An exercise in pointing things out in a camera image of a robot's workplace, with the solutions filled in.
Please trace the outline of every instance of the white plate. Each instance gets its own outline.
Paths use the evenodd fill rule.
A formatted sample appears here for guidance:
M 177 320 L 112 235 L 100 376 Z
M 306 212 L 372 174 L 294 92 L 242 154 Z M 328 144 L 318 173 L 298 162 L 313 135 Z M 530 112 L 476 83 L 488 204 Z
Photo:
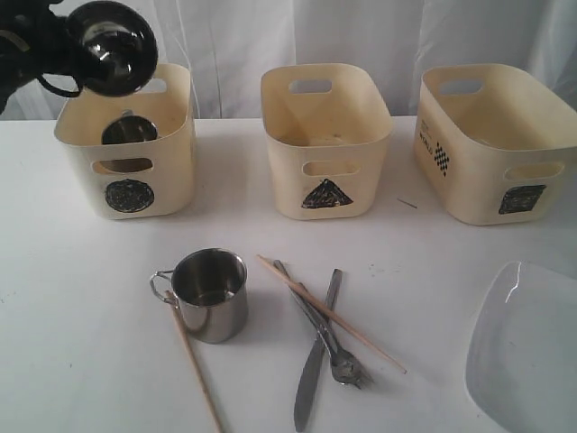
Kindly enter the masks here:
M 507 264 L 477 320 L 465 381 L 512 433 L 577 431 L 577 281 Z

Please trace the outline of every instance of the fork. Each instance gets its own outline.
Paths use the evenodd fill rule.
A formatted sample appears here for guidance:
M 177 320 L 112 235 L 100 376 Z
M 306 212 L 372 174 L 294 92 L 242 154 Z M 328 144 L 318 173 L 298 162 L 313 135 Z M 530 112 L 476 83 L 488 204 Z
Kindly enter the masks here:
M 279 270 L 289 276 L 284 268 L 279 268 Z M 325 317 L 293 290 L 291 293 L 323 340 L 323 344 L 326 347 L 331 361 L 333 378 L 343 385 L 351 384 L 359 389 L 367 383 L 373 382 L 371 376 L 356 356 L 341 346 Z

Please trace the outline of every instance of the white backdrop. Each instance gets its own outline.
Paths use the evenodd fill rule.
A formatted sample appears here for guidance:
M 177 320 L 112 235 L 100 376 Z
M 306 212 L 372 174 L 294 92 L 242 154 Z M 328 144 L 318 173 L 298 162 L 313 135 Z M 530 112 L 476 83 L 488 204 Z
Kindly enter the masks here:
M 53 6 L 67 14 L 86 1 Z M 577 107 L 575 0 L 123 0 L 154 30 L 160 61 L 192 68 L 197 117 L 257 117 L 260 79 L 295 63 L 367 70 L 393 115 L 414 114 L 433 66 L 528 70 Z M 37 83 L 0 119 L 53 119 L 64 100 Z

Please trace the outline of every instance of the wooden chopstick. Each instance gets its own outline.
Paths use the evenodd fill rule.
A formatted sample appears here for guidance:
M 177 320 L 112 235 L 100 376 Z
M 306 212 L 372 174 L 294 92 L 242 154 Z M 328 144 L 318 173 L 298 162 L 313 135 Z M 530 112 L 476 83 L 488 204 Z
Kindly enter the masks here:
M 395 360 L 393 357 L 387 355 L 385 352 L 380 350 L 374 343 L 372 343 L 371 340 L 369 340 L 369 338 L 367 338 L 366 336 L 361 334 L 360 331 L 356 330 L 354 327 L 349 325 L 338 314 L 333 312 L 331 309 L 327 308 L 324 302 L 315 298 L 307 290 L 304 290 L 300 284 L 291 280 L 288 276 L 286 276 L 284 273 L 282 273 L 277 268 L 275 268 L 272 264 L 270 264 L 270 262 L 267 259 L 265 259 L 261 255 L 257 254 L 257 258 L 262 262 L 262 264 L 267 269 L 269 269 L 277 277 L 279 277 L 281 280 L 283 280 L 292 290 L 294 290 L 296 293 L 298 293 L 300 296 L 302 296 L 304 299 L 306 299 L 309 303 L 311 303 L 321 313 L 325 314 L 327 317 L 329 317 L 331 320 L 333 320 L 334 323 L 336 323 L 342 329 L 344 329 L 346 332 L 348 332 L 349 334 L 354 336 L 361 343 L 363 343 L 364 345 L 366 345 L 367 347 L 369 347 L 370 349 L 375 351 L 382 358 L 393 363 L 401 372 L 403 372 L 403 374 L 407 374 L 407 369 L 405 367 L 403 367 L 397 360 Z
M 174 299 L 172 293 L 170 293 L 169 291 L 166 291 L 165 293 L 167 298 Z M 179 330 L 179 334 L 182 337 L 184 347 L 187 349 L 188 357 L 190 358 L 195 373 L 197 374 L 198 383 L 200 383 L 202 393 L 205 395 L 205 400 L 206 404 L 208 405 L 208 409 L 210 410 L 210 415 L 213 421 L 215 422 L 216 432 L 224 433 L 223 423 L 218 417 L 218 412 L 216 412 L 215 404 L 210 396 L 208 386 L 206 386 L 205 378 L 202 374 L 202 370 L 200 369 L 200 365 L 198 364 L 197 357 L 195 356 L 195 353 L 192 350 L 192 345 L 190 345 L 190 341 L 188 340 L 187 330 L 185 328 L 184 323 L 182 322 L 182 317 L 180 316 L 179 311 L 173 304 L 170 304 L 170 309 L 172 309 L 172 316 L 174 317 L 174 321 L 177 324 L 177 329 Z

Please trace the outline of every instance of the tabletop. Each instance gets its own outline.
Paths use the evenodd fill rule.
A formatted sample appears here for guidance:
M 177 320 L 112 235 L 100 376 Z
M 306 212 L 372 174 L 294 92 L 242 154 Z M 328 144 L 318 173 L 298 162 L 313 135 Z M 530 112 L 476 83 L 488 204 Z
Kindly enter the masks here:
M 0 123 L 2 431 L 213 431 L 169 308 L 148 285 L 155 271 L 213 246 L 248 267 L 243 332 L 194 343 L 227 431 L 294 431 L 315 336 L 257 253 L 285 262 L 321 299 L 342 269 L 335 310 L 408 368 L 403 375 L 337 329 L 376 384 L 344 387 L 325 365 L 309 431 L 503 431 L 465 390 L 472 330 L 507 262 L 577 277 L 575 178 L 542 220 L 467 226 L 444 212 L 415 163 L 415 118 L 397 117 L 373 207 L 294 221 L 274 208 L 261 120 L 196 127 L 193 203 L 171 216 L 109 221 L 89 207 L 54 122 Z

